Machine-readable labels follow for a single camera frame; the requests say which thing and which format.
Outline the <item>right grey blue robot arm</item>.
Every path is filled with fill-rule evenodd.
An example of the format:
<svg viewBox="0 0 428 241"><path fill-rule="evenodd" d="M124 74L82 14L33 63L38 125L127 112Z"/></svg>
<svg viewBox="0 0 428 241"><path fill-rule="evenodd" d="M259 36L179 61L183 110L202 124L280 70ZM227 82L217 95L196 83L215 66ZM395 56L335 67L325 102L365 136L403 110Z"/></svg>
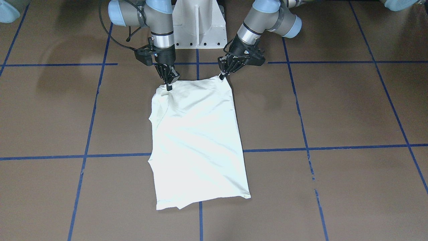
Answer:
<svg viewBox="0 0 428 241"><path fill-rule="evenodd" d="M135 58L146 66L155 66L167 91L172 90L172 84L180 78L174 67L176 50L172 13L169 0L112 0L108 4L108 15L114 25L150 29L147 45L122 47L132 50Z"/></svg>

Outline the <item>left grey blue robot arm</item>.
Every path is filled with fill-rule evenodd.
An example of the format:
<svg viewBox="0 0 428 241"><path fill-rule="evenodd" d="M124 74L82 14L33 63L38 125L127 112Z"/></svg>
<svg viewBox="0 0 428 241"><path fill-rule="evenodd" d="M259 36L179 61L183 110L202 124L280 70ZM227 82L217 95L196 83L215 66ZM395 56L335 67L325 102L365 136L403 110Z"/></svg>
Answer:
<svg viewBox="0 0 428 241"><path fill-rule="evenodd" d="M229 41L223 51L224 56L218 58L220 68L220 78L226 78L231 73L235 73L245 66L261 66L265 63L263 50L258 47L261 36L264 32L273 32L285 40L293 39L302 30L302 20L292 13L290 9L297 8L304 4L311 4L319 7L318 3L324 0L255 0L247 16L243 20L235 37ZM417 4L424 4L424 11L427 14L427 0L326 0L327 2L349 2L350 9L354 13L352 3L372 3L375 6L376 14L374 19L383 20L385 12L398 13L405 9L412 8ZM356 15L355 21L360 28L360 22ZM379 61L372 55L373 49L367 46L368 53L372 58L370 61L289 61L290 64L368 64L369 62L381 64L427 64L426 60L385 60ZM427 57L427 50L422 51Z"/></svg>

